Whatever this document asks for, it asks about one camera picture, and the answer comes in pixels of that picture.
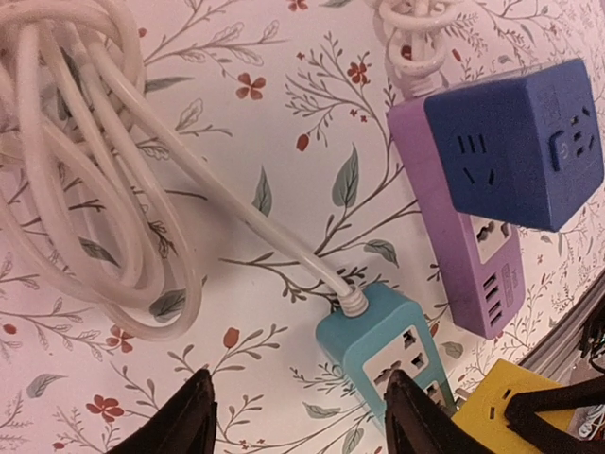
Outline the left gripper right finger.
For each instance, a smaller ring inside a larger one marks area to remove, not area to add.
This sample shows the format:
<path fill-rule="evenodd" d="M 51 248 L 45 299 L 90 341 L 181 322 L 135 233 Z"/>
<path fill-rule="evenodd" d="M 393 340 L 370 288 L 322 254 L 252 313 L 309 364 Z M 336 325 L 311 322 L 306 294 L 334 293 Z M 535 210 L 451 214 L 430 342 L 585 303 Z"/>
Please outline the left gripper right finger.
<path fill-rule="evenodd" d="M 403 370 L 385 393 L 388 453 L 481 453 L 482 444 L 459 428 Z"/>

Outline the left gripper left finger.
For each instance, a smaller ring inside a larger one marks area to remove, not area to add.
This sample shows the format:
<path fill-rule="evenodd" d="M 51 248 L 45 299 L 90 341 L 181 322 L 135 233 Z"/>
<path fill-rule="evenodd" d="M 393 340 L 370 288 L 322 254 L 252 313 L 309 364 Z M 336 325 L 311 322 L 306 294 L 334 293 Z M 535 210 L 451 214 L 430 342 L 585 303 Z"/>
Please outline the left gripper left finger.
<path fill-rule="evenodd" d="M 211 374 L 197 370 L 114 454 L 213 454 L 217 402 Z"/>

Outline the yellow cube socket adapter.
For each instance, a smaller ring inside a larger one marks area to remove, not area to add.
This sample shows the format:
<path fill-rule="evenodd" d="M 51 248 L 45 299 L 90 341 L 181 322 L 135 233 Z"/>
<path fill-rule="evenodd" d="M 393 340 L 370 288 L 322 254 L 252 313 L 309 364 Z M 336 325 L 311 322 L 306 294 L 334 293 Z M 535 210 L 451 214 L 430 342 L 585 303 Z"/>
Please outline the yellow cube socket adapter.
<path fill-rule="evenodd" d="M 576 409 L 603 403 L 603 376 L 562 386 L 500 359 L 452 420 L 493 453 L 602 453 L 568 428 Z"/>

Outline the teal power strip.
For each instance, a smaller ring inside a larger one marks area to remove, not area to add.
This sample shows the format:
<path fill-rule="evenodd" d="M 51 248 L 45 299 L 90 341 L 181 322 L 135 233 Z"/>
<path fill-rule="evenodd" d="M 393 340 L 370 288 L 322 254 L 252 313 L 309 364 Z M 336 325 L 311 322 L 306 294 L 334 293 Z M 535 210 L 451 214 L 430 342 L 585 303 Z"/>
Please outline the teal power strip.
<path fill-rule="evenodd" d="M 393 371 L 407 373 L 447 414 L 455 402 L 438 349 L 421 306 L 402 293 L 375 283 L 363 290 L 368 308 L 357 317 L 338 310 L 321 320 L 316 339 L 353 383 L 359 399 L 384 426 L 384 395 Z"/>

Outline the purple power strip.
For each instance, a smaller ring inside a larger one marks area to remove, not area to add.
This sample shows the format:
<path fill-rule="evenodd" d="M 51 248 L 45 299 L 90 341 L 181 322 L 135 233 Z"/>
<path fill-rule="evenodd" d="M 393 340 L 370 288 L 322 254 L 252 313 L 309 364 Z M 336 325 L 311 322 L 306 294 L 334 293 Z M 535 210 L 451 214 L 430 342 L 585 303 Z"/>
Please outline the purple power strip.
<path fill-rule="evenodd" d="M 424 101 L 432 95 L 391 108 L 389 130 L 421 208 L 453 321 L 458 327 L 491 339 L 524 302 L 518 236 L 522 226 L 455 209 L 424 111 Z"/>

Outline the blue cube socket adapter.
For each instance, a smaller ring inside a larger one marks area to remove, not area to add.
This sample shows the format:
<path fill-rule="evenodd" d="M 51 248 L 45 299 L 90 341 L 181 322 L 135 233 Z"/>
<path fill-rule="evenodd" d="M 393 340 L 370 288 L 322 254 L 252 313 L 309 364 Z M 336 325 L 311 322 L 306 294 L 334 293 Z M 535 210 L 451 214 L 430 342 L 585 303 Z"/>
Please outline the blue cube socket adapter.
<path fill-rule="evenodd" d="M 556 232 L 604 181 L 581 59 L 460 84 L 423 107 L 460 213 Z"/>

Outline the floral table mat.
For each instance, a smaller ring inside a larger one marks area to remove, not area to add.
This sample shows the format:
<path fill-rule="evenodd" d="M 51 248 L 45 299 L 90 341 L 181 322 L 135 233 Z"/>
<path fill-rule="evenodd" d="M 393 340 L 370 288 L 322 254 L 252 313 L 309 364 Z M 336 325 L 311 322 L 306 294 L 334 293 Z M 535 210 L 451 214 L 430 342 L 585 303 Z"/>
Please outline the floral table mat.
<path fill-rule="evenodd" d="M 1 5 L 1 449 L 106 453 L 198 369 L 218 453 L 381 453 L 315 338 L 341 291 L 423 309 L 451 391 L 520 361 L 604 267 L 604 194 L 518 230 L 524 302 L 452 320 L 387 114 L 429 57 L 377 1 Z"/>

